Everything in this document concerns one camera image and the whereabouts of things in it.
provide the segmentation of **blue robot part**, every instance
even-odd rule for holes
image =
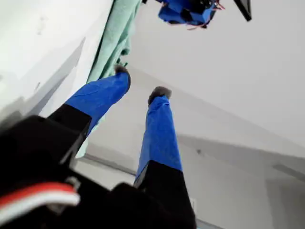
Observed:
[[[128,89],[128,74],[117,73],[115,76],[84,85],[66,101],[66,104],[84,112],[92,118],[87,133],[89,135],[93,127],[97,125],[108,109],[117,103]]]
[[[182,171],[173,115],[165,96],[149,105],[136,179],[151,160]]]
[[[192,5],[189,0],[157,0],[163,2],[164,5],[161,7],[159,12],[159,18],[165,22],[175,22],[180,24],[190,25],[202,25],[207,24],[215,14],[217,8],[216,0],[212,0],[212,4],[209,8],[204,9],[202,13],[193,12],[191,10]],[[184,13],[188,14],[188,19],[183,16]]]

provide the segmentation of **green cloth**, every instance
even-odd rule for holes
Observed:
[[[115,0],[102,37],[102,44],[87,83],[114,75],[120,56],[130,51],[130,34],[141,0]]]

